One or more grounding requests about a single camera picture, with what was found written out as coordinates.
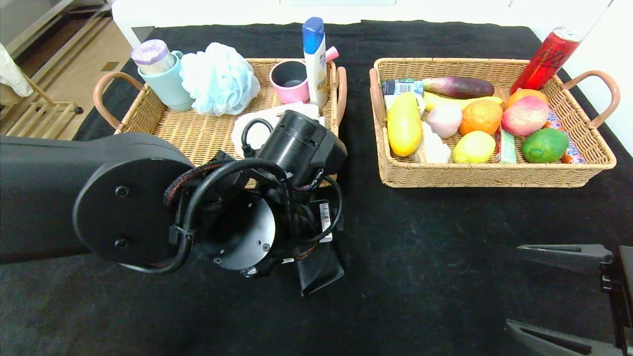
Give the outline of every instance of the eggplant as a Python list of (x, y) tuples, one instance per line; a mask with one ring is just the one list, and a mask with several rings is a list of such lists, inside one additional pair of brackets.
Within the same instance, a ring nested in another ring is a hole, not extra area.
[(425, 91), (458, 99), (483, 98), (494, 94), (492, 83), (483, 79), (464, 77), (426, 78), (422, 80)]

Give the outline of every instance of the snack package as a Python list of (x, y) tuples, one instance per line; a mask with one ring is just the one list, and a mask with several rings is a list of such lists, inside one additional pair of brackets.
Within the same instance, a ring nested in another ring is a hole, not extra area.
[(563, 158), (561, 158), (561, 161), (563, 163), (587, 163), (585, 161), (585, 158), (582, 156), (582, 153), (580, 153), (580, 150), (578, 149), (576, 144), (573, 143), (572, 138), (569, 137), (569, 133), (567, 133), (567, 131), (563, 127), (563, 124), (560, 122), (560, 120), (558, 120), (558, 117), (556, 116), (556, 114), (551, 110), (548, 113), (548, 121), (545, 123), (545, 125), (543, 125), (543, 128), (546, 128), (546, 127), (551, 127), (552, 129), (561, 130), (569, 138), (569, 146), (567, 146), (567, 152), (565, 152), (565, 154), (563, 155)]
[(382, 83), (382, 95), (400, 95), (408, 91), (412, 91), (414, 94), (422, 96), (424, 94), (424, 85), (422, 84), (422, 81), (407, 78), (385, 80)]
[(516, 163), (517, 149), (514, 145), (514, 136), (499, 126), (497, 132), (494, 133), (494, 140), (497, 142), (497, 146), (494, 149), (494, 162)]

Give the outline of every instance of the black tablecloth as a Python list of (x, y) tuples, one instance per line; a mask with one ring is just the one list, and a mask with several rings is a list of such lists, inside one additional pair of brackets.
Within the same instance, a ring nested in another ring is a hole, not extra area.
[[(255, 281), (194, 255), (146, 276), (94, 255), (0, 267), (3, 355), (534, 355), (506, 318), (612, 341), (598, 276), (519, 260), (525, 243), (630, 243), (633, 164), (618, 158), (580, 189), (391, 189), (377, 170), (368, 70), (381, 57), (529, 58), (523, 27), (464, 23), (327, 25), (348, 70), (340, 136), (349, 158), (343, 279), (299, 297), (290, 267)], [(245, 57), (300, 57), (301, 26), (156, 29), (183, 52), (217, 41)], [(135, 75), (134, 66), (123, 69)], [(577, 99), (595, 116), (584, 97)], [(135, 89), (115, 82), (106, 106), (123, 117)], [(93, 110), (77, 139), (111, 134)]]

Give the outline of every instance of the orange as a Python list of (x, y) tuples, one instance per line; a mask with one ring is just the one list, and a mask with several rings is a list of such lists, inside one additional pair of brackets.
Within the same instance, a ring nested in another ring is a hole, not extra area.
[(499, 125), (503, 110), (499, 104), (490, 100), (477, 100), (464, 108), (461, 117), (460, 134), (464, 136), (473, 131), (484, 131), (494, 135)]
[(512, 106), (512, 104), (516, 103), (519, 99), (524, 98), (526, 96), (530, 96), (530, 95), (536, 96), (537, 98), (543, 100), (546, 104), (549, 105), (548, 97), (545, 96), (545, 94), (541, 93), (540, 91), (534, 90), (534, 89), (519, 89), (515, 91), (515, 93), (512, 94), (510, 98), (508, 99), (508, 102), (506, 103), (506, 110), (509, 109)]

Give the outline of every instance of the barcode label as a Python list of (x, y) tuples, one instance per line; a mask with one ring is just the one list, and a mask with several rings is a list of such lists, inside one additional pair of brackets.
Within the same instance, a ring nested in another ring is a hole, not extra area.
[[(328, 203), (321, 203), (318, 206), (319, 211), (321, 212), (321, 231), (325, 231), (332, 222), (330, 221), (330, 205)], [(330, 242), (332, 241), (332, 233), (330, 232), (324, 238), (322, 238), (319, 242)]]
[(397, 83), (396, 90), (394, 90), (395, 95), (400, 95), (404, 92), (413, 91), (413, 83)]

